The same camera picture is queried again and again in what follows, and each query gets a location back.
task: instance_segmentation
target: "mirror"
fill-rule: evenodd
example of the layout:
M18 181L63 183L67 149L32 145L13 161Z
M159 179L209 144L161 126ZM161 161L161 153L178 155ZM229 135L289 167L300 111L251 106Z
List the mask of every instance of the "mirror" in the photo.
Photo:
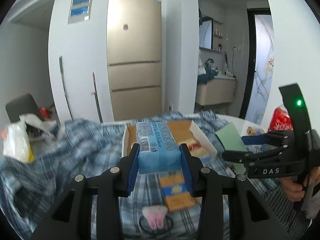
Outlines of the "mirror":
M199 47L204 49L213 48L213 19L203 17L202 24L199 26Z

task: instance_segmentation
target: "refrigerator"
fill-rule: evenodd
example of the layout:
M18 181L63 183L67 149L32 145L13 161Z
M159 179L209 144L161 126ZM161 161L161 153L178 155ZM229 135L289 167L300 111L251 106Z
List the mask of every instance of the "refrigerator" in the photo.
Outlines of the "refrigerator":
M108 0L107 63L115 121L161 114L161 0Z

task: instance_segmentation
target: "shelf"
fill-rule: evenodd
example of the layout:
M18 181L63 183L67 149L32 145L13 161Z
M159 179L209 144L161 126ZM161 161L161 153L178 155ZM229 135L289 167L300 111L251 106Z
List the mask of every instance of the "shelf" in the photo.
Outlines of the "shelf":
M223 38L223 36L220 36L220 35L218 35L218 34L213 34L213 36L215 36L215 37L218 37L218 38L220 38L220 39L222 39Z
M220 51L217 49L207 49L207 48L203 48L203 47L199 47L199 49L205 49L205 50L214 51L214 52L218 52L218 53L224 53L224 51Z
M217 21L217 20L215 20L215 19L213 19L213 21L216 22L217 24L220 24L220 25L223 24L222 22L219 22L219 21Z
M218 52L218 53L223 53L223 51L217 50L217 49L211 49L212 51Z

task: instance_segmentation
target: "doorway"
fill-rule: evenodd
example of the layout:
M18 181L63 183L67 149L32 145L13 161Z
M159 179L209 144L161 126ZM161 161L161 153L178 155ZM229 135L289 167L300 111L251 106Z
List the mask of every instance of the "doorway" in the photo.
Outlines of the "doorway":
M274 32L270 9L248 9L249 65L240 118L261 124L271 89Z
M6 91L0 98L5 106L26 93L33 96L38 107L54 113L49 63L48 40L52 8L55 0L24 0L16 3L0 26L1 85ZM9 122L7 112L0 110L0 130Z

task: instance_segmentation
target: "refrigerator drawer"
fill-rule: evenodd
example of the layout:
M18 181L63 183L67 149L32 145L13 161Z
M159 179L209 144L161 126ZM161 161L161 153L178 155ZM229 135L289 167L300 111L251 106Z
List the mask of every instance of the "refrigerator drawer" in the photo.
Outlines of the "refrigerator drawer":
M110 90L161 86L161 63L138 63L108 67Z
M161 114L161 87L114 91L110 95L115 121Z

